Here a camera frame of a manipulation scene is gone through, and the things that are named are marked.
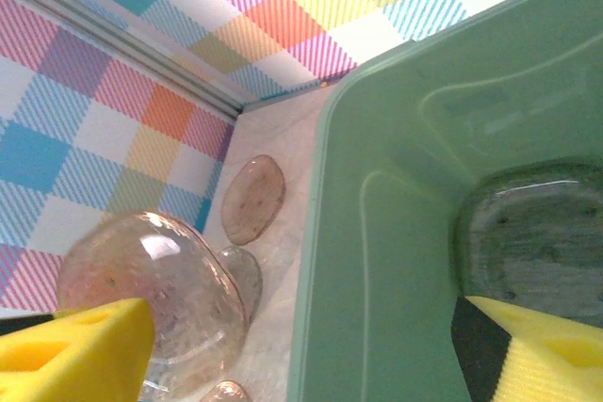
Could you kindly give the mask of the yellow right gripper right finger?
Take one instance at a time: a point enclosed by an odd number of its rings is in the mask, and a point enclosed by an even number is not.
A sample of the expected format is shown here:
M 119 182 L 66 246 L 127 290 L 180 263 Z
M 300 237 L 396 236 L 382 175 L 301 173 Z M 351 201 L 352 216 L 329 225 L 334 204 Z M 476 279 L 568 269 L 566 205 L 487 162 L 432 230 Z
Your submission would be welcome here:
M 473 401 L 600 401 L 602 329 L 458 297 L 451 340 Z

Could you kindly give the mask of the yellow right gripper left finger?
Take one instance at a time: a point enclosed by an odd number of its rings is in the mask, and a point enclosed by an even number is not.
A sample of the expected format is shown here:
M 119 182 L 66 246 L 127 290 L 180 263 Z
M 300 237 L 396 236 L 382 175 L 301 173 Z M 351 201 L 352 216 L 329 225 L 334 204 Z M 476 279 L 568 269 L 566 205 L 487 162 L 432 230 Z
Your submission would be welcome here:
M 155 341 L 149 304 L 1 320 L 3 401 L 136 401 Z

